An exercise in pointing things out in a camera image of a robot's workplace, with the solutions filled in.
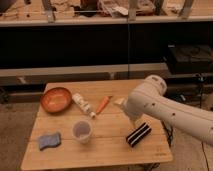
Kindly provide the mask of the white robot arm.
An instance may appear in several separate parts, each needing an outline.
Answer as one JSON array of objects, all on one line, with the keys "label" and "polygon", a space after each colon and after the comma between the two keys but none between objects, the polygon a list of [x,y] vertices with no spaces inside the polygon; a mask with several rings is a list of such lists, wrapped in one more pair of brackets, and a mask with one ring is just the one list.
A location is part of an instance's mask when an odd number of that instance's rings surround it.
[{"label": "white robot arm", "polygon": [[162,77],[149,75],[114,104],[132,123],[147,114],[213,146],[213,112],[168,99],[164,96],[166,90]]}]

